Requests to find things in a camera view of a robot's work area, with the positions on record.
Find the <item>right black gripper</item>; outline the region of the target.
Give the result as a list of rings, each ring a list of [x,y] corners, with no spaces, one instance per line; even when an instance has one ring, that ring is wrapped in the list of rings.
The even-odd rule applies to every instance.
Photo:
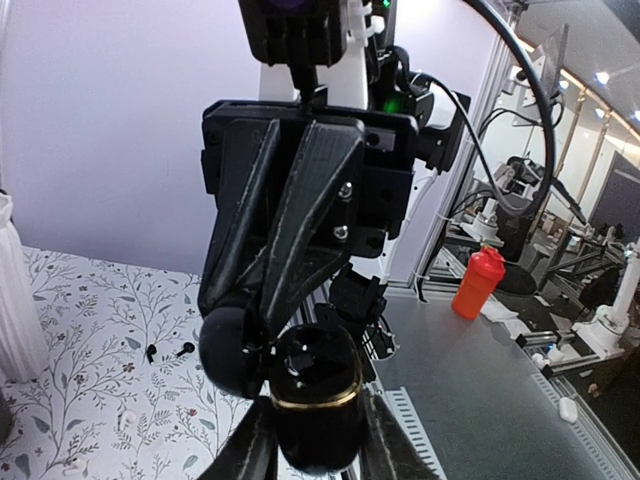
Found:
[[[399,236],[418,145],[408,116],[221,100],[203,112],[202,133],[203,175],[217,208],[198,294],[203,317],[237,289],[247,239],[264,240],[275,217],[258,307],[267,340],[275,340],[348,258],[342,243],[313,243],[348,180],[357,203],[345,241],[351,254],[376,258]]]

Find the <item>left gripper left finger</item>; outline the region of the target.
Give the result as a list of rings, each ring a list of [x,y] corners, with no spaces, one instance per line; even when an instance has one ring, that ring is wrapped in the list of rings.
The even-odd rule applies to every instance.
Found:
[[[198,480],[264,480],[278,476],[274,408],[256,399]]]

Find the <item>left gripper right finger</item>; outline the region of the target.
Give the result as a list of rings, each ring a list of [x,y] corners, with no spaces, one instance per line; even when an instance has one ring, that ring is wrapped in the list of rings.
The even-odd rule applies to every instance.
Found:
[[[418,455],[385,400],[364,392],[366,433],[360,450],[360,478],[436,480],[438,474]]]

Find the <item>black earbud charging case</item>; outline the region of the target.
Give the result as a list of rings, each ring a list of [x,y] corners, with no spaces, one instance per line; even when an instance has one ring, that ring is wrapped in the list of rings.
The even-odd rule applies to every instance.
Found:
[[[278,459],[311,476],[346,469],[364,439],[361,362],[349,333],[304,324],[268,341],[248,310],[224,306],[203,322],[199,355],[209,380],[235,397],[269,399]]]

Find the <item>black stem earbud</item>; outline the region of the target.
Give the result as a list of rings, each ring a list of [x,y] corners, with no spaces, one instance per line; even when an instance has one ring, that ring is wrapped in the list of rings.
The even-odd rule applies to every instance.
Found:
[[[157,353],[157,348],[154,344],[150,344],[147,348],[146,348],[146,359],[148,361],[149,364],[153,364],[154,363],[154,356]]]
[[[191,342],[185,342],[182,349],[176,354],[177,358],[180,358],[186,354],[193,353],[195,351],[195,345]]]

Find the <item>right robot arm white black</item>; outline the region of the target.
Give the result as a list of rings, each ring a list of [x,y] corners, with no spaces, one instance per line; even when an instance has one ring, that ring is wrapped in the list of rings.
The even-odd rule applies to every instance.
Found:
[[[201,163],[217,217],[198,307],[248,314],[275,338],[305,297],[352,257],[397,238],[414,164],[446,171],[467,97],[436,90],[400,48],[380,56],[367,109],[221,100],[204,111]]]

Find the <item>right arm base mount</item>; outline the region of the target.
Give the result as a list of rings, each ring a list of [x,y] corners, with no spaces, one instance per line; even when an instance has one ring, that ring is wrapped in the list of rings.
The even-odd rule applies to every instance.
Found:
[[[398,348],[384,316],[386,289],[380,278],[365,277],[348,263],[329,282],[324,300],[314,305],[318,323],[341,326],[350,334],[366,383],[377,380],[373,363],[390,359]]]

